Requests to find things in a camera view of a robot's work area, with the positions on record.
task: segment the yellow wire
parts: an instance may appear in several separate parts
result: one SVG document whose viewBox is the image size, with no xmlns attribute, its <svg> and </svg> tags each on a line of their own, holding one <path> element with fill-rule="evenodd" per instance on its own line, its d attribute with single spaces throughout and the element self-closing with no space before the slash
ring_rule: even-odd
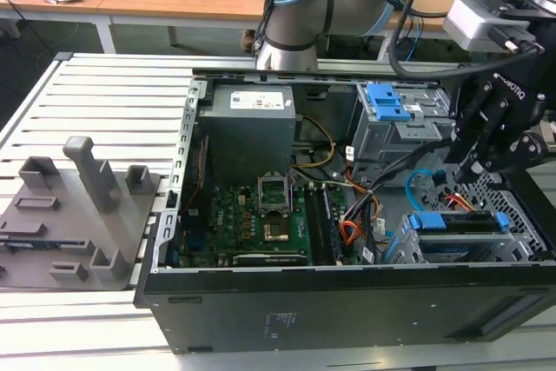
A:
<svg viewBox="0 0 556 371">
<path fill-rule="evenodd" d="M 332 140 L 332 136 L 330 136 L 330 134 L 324 129 L 322 128 L 322 126 L 312 117 L 309 116 L 303 116 L 303 119 L 307 119 L 308 121 L 311 121 L 312 123 L 314 123 L 316 126 L 319 127 L 319 129 L 324 133 L 324 135 L 327 136 L 327 139 L 330 141 L 330 152 L 328 153 L 328 156 L 319 162 L 310 162 L 307 164 L 292 164 L 292 167 L 294 167 L 295 169 L 315 169 L 315 168 L 319 168 L 322 167 L 323 165 L 327 164 L 328 162 L 330 162 L 330 160 L 332 160 L 332 158 L 334 157 L 334 152 L 336 149 L 336 145 L 334 144 L 334 141 Z"/>
</svg>

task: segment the black computer case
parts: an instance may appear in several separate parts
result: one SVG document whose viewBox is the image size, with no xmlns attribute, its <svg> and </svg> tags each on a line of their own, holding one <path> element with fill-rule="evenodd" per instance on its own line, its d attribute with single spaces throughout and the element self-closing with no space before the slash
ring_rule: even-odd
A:
<svg viewBox="0 0 556 371">
<path fill-rule="evenodd" d="M 180 243 L 168 239 L 179 229 L 177 215 L 182 212 L 173 208 L 185 176 L 186 149 L 194 127 L 201 126 L 192 123 L 195 99 L 210 96 L 206 85 L 192 81 L 189 87 L 170 176 L 177 187 L 167 195 L 159 225 L 149 235 L 137 285 L 136 306 L 152 310 L 175 354 L 495 341 L 556 302 L 556 265 L 543 262 L 552 259 L 556 248 L 556 209 L 522 170 L 504 175 L 487 194 L 502 188 L 511 192 L 542 234 L 546 251 L 527 265 L 266 270 L 174 265 L 170 244 Z M 298 101 L 296 109 L 311 103 Z"/>
</svg>

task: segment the blue drive bracket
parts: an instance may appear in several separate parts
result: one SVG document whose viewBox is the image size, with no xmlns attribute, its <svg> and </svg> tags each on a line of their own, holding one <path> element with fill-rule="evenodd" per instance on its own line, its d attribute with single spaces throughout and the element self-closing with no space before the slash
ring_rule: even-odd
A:
<svg viewBox="0 0 556 371">
<path fill-rule="evenodd" d="M 368 83 L 367 98 L 376 110 L 378 121 L 406 122 L 411 119 L 403 106 L 400 96 L 394 91 L 392 84 Z"/>
<path fill-rule="evenodd" d="M 414 212 L 409 216 L 413 229 L 446 229 L 446 223 L 439 212 Z"/>
</svg>

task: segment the robotic arm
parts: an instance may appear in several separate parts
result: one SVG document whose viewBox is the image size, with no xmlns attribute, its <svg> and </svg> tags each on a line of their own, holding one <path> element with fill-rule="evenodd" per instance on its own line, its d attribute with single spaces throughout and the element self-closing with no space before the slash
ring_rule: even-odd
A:
<svg viewBox="0 0 556 371">
<path fill-rule="evenodd" d="M 370 36 L 388 22 L 386 0 L 275 0 L 259 47 L 259 70 L 317 70 L 319 34 Z"/>
<path fill-rule="evenodd" d="M 414 0 L 404 5 L 390 48 Z M 256 68 L 317 70 L 319 34 L 369 36 L 390 18 L 391 0 L 275 0 L 264 30 Z M 452 93 L 453 143 L 446 162 L 458 163 L 458 182 L 474 182 L 484 171 L 527 168 L 545 161 L 547 146 L 532 127 L 556 109 L 556 0 L 455 0 L 444 30 L 464 50 L 509 52 L 510 57 L 451 71 L 404 69 L 407 80 L 440 80 Z"/>
</svg>

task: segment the desk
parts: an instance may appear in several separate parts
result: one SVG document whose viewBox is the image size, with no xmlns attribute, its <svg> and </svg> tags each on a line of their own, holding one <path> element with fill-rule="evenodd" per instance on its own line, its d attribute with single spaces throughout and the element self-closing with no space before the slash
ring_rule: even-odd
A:
<svg viewBox="0 0 556 371">
<path fill-rule="evenodd" d="M 408 67 L 451 68 L 434 63 Z M 17 171 L 25 159 L 51 155 L 58 168 L 69 168 L 70 161 L 61 152 L 51 153 L 79 132 L 93 138 L 95 156 L 109 158 L 114 170 L 134 163 L 148 165 L 162 176 L 158 191 L 164 193 L 192 68 L 249 70 L 254 64 L 240 57 L 96 54 L 54 61 L 0 133 L 0 213 L 21 186 Z M 365 61 L 320 60 L 319 68 L 394 75 L 386 63 Z M 162 197 L 156 198 L 149 223 L 163 203 Z M 144 251 L 142 245 L 126 291 L 0 288 L 0 369 L 352 371 L 436 365 L 439 371 L 448 366 L 517 371 L 533 369 L 540 360 L 543 369 L 554 369 L 556 362 L 556 308 L 492 343 L 175 356 L 150 311 L 132 304 Z"/>
<path fill-rule="evenodd" d="M 93 23 L 105 53 L 116 53 L 112 24 L 169 27 L 170 44 L 177 44 L 176 26 L 253 29 L 261 19 L 263 0 L 82 0 L 52 5 L 43 0 L 12 0 L 28 19 Z M 449 10 L 453 0 L 416 0 L 422 11 Z M 0 18 L 17 19 L 6 0 L 0 0 Z M 381 35 L 385 37 L 379 60 L 385 59 L 389 38 L 397 23 L 394 14 Z M 446 38 L 442 19 L 427 19 L 422 37 Z"/>
</svg>

